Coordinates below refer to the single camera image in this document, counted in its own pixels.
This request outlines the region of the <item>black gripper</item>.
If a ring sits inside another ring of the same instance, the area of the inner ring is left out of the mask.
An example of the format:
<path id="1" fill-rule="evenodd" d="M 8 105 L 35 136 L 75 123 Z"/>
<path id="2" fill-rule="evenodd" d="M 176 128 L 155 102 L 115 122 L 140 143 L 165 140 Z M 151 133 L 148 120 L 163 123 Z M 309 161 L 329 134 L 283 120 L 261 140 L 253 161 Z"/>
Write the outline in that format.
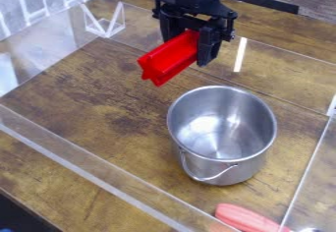
<path id="1" fill-rule="evenodd" d="M 192 0 L 155 0 L 152 17 L 160 21 L 163 40 L 168 41 L 185 29 L 200 32 L 197 65 L 204 67 L 219 52 L 221 41 L 235 37 L 237 13 L 219 0 L 191 4 Z"/>

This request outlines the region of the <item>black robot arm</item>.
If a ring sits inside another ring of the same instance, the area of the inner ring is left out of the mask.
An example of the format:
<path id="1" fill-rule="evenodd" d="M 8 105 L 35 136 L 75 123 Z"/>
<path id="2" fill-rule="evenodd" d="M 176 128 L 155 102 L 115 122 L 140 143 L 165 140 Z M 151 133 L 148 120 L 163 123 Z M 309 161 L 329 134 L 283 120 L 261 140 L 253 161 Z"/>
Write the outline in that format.
<path id="1" fill-rule="evenodd" d="M 197 65 L 205 66 L 217 56 L 220 45 L 235 37 L 237 13 L 220 0 L 155 0 L 152 17 L 160 21 L 164 41 L 187 29 L 200 34 Z"/>

